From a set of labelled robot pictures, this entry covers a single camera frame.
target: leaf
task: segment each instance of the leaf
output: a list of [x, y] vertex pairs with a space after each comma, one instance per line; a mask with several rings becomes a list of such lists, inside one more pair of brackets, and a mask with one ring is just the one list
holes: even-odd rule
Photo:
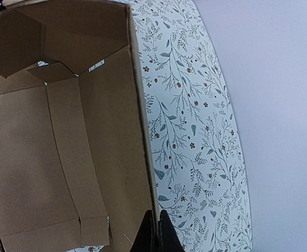
[[165, 22], [163, 22], [164, 23], [164, 25], [167, 27], [167, 29], [170, 29], [170, 25], [169, 24], [167, 24], [167, 23], [165, 23]]
[[196, 125], [193, 124], [193, 125], [191, 126], [191, 129], [192, 129], [192, 131], [193, 131], [193, 136], [195, 136], [195, 133], [196, 133]]
[[158, 196], [158, 201], [169, 201], [169, 198], [166, 198], [164, 195], [159, 195]]
[[215, 218], [215, 216], [216, 216], [216, 212], [215, 211], [210, 210], [210, 214], [212, 215], [213, 218]]
[[166, 125], [163, 124], [162, 127], [160, 128], [160, 131], [163, 131], [164, 129], [166, 129]]
[[184, 67], [184, 64], [182, 64], [179, 60], [177, 60], [176, 62], [177, 62], [177, 64], [178, 64], [179, 66]]
[[168, 111], [168, 109], [167, 109], [167, 107], [165, 106], [164, 103], [162, 103], [162, 106], [163, 106], [164, 109], [166, 109]]
[[168, 52], [163, 52], [162, 54], [160, 54], [161, 56], [163, 56], [163, 57], [169, 57], [170, 56], [170, 54], [168, 53]]
[[176, 119], [176, 116], [175, 116], [175, 115], [170, 115], [168, 118], [169, 118], [170, 120], [174, 120], [174, 119]]
[[181, 222], [179, 225], [178, 225], [178, 228], [182, 228], [186, 223], [186, 220], [184, 222]]
[[158, 179], [162, 180], [165, 176], [165, 173], [163, 171], [154, 169], [154, 173], [157, 175]]
[[212, 154], [214, 151], [213, 151], [213, 149], [210, 149], [208, 152], [207, 152], [207, 155], [210, 155], [210, 154]]

